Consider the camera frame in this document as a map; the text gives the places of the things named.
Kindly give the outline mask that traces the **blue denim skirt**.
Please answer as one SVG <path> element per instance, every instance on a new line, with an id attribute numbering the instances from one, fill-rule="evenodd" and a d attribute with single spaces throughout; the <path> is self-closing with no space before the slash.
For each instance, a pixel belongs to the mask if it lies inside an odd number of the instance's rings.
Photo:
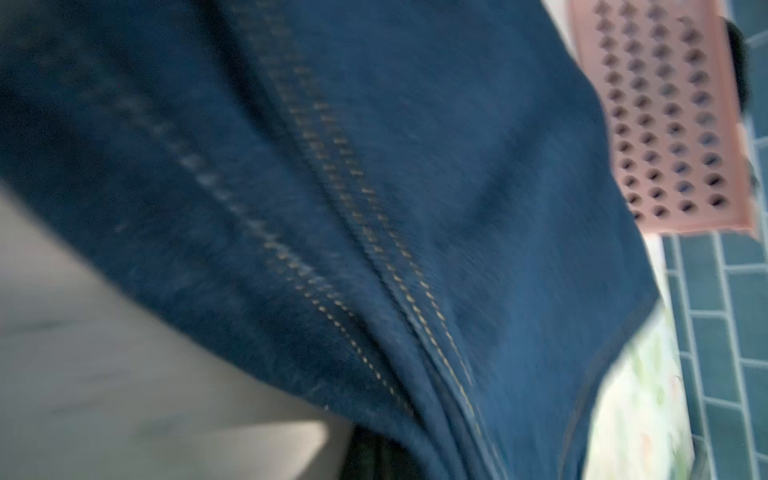
<path id="1" fill-rule="evenodd" d="M 584 478 L 660 301 L 539 1 L 5 1 L 1 177 L 131 299 L 422 479 Z"/>

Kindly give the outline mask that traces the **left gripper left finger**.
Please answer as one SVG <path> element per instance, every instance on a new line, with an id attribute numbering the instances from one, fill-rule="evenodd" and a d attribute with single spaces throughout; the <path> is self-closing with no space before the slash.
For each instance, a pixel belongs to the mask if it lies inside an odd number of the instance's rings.
<path id="1" fill-rule="evenodd" d="M 356 427 L 340 473 L 341 480 L 378 480 L 380 478 L 380 440 L 376 433 Z"/>

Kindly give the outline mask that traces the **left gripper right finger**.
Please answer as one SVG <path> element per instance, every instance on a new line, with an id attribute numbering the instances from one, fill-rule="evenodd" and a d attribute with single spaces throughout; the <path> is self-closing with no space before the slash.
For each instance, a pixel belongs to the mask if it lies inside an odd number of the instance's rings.
<path id="1" fill-rule="evenodd" d="M 380 478 L 383 480 L 421 480 L 418 463 L 393 440 L 380 441 Z"/>

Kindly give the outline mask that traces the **pink plastic basket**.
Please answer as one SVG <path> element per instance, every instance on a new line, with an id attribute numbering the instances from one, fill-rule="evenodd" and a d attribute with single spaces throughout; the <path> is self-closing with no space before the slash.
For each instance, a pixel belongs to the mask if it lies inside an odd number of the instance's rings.
<path id="1" fill-rule="evenodd" d="M 613 172 L 645 234 L 755 235 L 727 27 L 716 1 L 572 1 L 579 64 L 606 112 Z"/>

